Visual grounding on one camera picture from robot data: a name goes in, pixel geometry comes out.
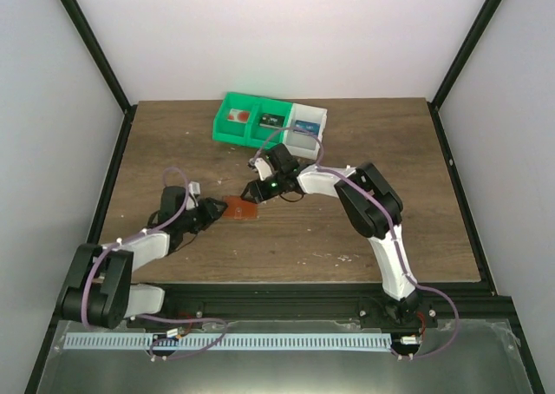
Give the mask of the brown leather card holder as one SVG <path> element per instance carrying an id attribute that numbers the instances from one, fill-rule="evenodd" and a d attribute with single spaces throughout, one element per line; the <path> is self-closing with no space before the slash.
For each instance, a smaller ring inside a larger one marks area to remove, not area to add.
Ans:
<path id="1" fill-rule="evenodd" d="M 258 205 L 243 200 L 239 196 L 228 195 L 223 198 L 227 208 L 222 217 L 232 220 L 255 220 L 258 217 Z"/>

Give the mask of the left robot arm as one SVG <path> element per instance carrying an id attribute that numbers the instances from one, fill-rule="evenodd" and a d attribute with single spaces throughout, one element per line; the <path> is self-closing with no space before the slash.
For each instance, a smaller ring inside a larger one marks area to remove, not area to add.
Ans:
<path id="1" fill-rule="evenodd" d="M 159 328 L 177 318 L 177 306 L 165 299 L 157 286 L 134 285 L 133 272 L 175 253 L 184 236 L 198 235 L 224 214 L 228 205 L 200 196 L 199 184 L 168 186 L 162 191 L 159 209 L 147 226 L 127 239 L 77 247 L 55 305 L 61 319 L 88 327 L 114 329 L 137 315 Z"/>

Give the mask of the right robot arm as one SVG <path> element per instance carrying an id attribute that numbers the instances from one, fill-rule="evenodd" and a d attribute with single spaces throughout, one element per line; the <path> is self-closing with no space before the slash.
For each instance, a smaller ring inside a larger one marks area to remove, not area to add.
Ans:
<path id="1" fill-rule="evenodd" d="M 416 320 L 421 292 L 402 240 L 402 200 L 376 166 L 330 168 L 315 161 L 303 164 L 283 144 L 257 151 L 248 167 L 258 174 L 241 199 L 262 203 L 281 194 L 337 198 L 351 226 L 371 245 L 382 276 L 384 311 L 391 325 Z"/>

